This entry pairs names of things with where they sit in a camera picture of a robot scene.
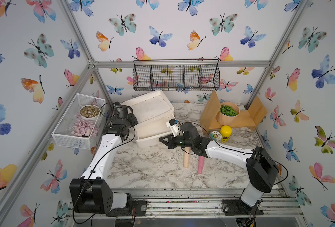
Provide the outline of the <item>wooden rolling pin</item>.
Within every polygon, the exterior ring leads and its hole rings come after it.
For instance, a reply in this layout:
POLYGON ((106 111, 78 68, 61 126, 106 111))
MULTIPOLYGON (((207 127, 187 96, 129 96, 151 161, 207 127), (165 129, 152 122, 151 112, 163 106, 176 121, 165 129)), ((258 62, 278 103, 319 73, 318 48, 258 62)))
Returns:
POLYGON ((184 150, 184 168, 188 168, 189 167, 189 163, 190 163, 190 156, 191 156, 191 150, 189 147, 183 148, 184 150))

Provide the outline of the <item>pink toy microphone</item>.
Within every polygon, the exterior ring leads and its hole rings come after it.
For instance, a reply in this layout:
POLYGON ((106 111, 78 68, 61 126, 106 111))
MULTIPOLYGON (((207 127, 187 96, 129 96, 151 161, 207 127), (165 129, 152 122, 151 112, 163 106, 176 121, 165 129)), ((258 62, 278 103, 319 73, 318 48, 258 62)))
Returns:
POLYGON ((198 174, 202 174, 204 168, 205 157, 199 156, 198 160, 198 174))

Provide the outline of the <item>white top drawer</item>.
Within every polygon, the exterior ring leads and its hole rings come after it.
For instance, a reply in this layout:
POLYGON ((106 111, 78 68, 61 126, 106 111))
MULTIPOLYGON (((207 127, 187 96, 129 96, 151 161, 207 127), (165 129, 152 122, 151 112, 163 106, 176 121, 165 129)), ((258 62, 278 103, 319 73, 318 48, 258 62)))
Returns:
POLYGON ((146 126, 137 127, 136 144, 139 148, 147 148, 160 143, 160 138, 173 135, 166 125, 167 122, 157 121, 146 126))

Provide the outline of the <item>white plastic drawer cabinet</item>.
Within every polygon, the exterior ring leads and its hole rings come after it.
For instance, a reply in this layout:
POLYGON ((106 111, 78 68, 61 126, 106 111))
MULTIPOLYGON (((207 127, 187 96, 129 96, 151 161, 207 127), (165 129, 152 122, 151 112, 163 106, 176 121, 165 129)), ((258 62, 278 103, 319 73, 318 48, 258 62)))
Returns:
POLYGON ((138 124, 135 126, 135 129, 137 127, 156 123, 157 121, 165 123, 170 119, 175 118, 175 108, 161 90, 146 93, 139 97, 127 100, 122 104, 132 107, 134 115, 138 120, 138 124))

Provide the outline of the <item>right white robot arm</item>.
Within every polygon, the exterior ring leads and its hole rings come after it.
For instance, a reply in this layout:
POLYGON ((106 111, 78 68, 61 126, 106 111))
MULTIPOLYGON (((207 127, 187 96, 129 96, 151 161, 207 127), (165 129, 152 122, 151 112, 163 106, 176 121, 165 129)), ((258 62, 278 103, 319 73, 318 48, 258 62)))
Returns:
POLYGON ((222 201, 222 211, 226 216, 263 214, 259 209, 260 198, 272 191, 279 173, 276 162, 264 148, 223 146, 211 138, 202 137, 195 124, 180 124, 174 118, 166 125, 171 134, 161 137, 159 141, 168 149, 181 147, 189 155, 227 161, 248 172, 249 183, 240 197, 222 201))

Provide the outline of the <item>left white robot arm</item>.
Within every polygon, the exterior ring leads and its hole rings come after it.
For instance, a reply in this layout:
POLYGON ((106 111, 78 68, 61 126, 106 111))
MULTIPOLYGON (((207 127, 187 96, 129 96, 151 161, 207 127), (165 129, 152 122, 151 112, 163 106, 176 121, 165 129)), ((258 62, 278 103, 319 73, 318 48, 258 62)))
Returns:
POLYGON ((109 217, 143 217, 146 214, 146 202, 133 201, 129 193, 113 192, 106 182, 118 148, 129 143, 130 129, 137 124, 132 107, 119 102, 113 104, 113 112, 103 129, 93 160, 83 175, 70 183, 73 213, 109 217))

